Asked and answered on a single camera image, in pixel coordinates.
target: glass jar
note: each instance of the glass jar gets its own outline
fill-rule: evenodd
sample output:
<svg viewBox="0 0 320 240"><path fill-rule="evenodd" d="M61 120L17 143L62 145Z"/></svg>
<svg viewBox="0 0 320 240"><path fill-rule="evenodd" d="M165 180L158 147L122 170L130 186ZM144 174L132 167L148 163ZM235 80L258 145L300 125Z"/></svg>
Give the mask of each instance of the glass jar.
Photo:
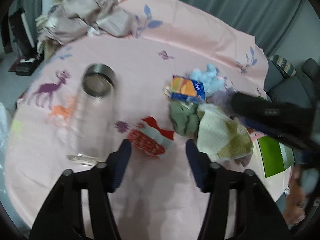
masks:
<svg viewBox="0 0 320 240"><path fill-rule="evenodd" d="M76 141L70 160L94 166L110 153L106 136L113 122L114 80L115 73L104 64L89 65L85 71L72 117Z"/></svg>

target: metal jar lid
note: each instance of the metal jar lid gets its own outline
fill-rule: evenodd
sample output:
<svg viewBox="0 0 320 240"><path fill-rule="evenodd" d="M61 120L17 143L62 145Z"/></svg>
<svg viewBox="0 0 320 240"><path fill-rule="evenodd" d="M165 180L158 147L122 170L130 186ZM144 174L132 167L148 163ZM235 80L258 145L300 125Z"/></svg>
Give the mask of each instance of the metal jar lid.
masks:
<svg viewBox="0 0 320 240"><path fill-rule="evenodd" d="M91 64L87 67L82 79L84 91L93 97L104 97L114 88L115 73L102 63Z"/></svg>

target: pink cloth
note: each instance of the pink cloth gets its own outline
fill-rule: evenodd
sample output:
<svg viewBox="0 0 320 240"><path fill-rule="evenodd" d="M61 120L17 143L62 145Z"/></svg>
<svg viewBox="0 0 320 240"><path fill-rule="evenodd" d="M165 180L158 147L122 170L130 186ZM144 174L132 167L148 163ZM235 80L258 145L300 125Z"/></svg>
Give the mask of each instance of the pink cloth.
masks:
<svg viewBox="0 0 320 240"><path fill-rule="evenodd" d="M106 134L112 151L118 149L128 131L145 116L153 116L162 129L172 130L169 102L162 91L173 74L185 75L195 68L205 70L206 65L212 63L219 69L220 76L227 77L226 87L253 95L259 95L258 88L265 96L262 88L268 63L262 50L255 46L254 37L177 0L124 0L120 6L137 15L140 27L122 39L105 34L84 37L63 46L33 82L16 112L8 142L5 182L13 206L29 226L64 169L89 169L66 158L70 130L65 126L64 117L52 116L55 123L60 123L58 126L53 121L46 123L52 111L50 97L47 101L44 99L50 93L37 93L40 87L47 89L42 87L44 83L60 84L49 87L52 105L68 108L67 98L76 95L86 67L95 62L110 66L117 78L115 124ZM244 64L245 54L251 55L250 47L254 49L257 63L241 74L236 62ZM56 71L65 69L70 74L68 78L58 79ZM208 194L202 194L195 185L185 154L186 140L175 134L168 156L163 160L150 158L133 148L121 187L109 194L122 239L197 238ZM244 171L234 162L224 165ZM254 152L248 168L257 173L274 200L287 186L290 171L266 179L258 152ZM92 237L89 214L85 210L86 231ZM228 217L226 237L232 236L234 230L234 192Z"/></svg>

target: white towel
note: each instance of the white towel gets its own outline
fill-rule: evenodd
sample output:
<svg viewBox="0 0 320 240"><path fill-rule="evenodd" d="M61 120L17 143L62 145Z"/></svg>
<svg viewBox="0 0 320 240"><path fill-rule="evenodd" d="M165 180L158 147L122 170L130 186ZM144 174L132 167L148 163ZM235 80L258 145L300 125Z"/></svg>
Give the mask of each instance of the white towel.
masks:
<svg viewBox="0 0 320 240"><path fill-rule="evenodd" d="M198 115L201 121L197 147L211 161L235 160L252 152L253 143L246 128L225 116L217 106L202 104Z"/></svg>

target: deer print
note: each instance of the deer print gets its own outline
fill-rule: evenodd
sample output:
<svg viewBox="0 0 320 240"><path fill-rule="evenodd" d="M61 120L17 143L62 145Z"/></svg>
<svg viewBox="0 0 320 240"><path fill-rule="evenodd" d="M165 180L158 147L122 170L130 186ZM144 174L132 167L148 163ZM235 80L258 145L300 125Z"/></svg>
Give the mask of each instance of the deer print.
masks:
<svg viewBox="0 0 320 240"><path fill-rule="evenodd" d="M46 83L42 84L39 89L34 92L28 99L28 105L30 105L31 100L36 96L36 106L39 106L39 98L42 93L47 94L47 96L42 100L41 107L44 108L44 104L49 99L49 109L52 110L52 99L53 99L53 92L57 91L62 84L66 84L66 79L70 78L71 75L67 70L64 71L56 71L56 77L59 79L58 83Z"/></svg>
<svg viewBox="0 0 320 240"><path fill-rule="evenodd" d="M63 117L63 124L68 125L68 121L69 121L70 117L72 116L74 109L76 108L76 98L75 97L68 97L67 103L68 103L69 107L63 107L60 105L53 106L53 110L51 111L50 114L48 114L48 117L44 122L48 123L50 121L50 119L52 119L54 117L62 116ZM57 124L54 121L54 119L52 122L55 126L59 126L59 124Z"/></svg>

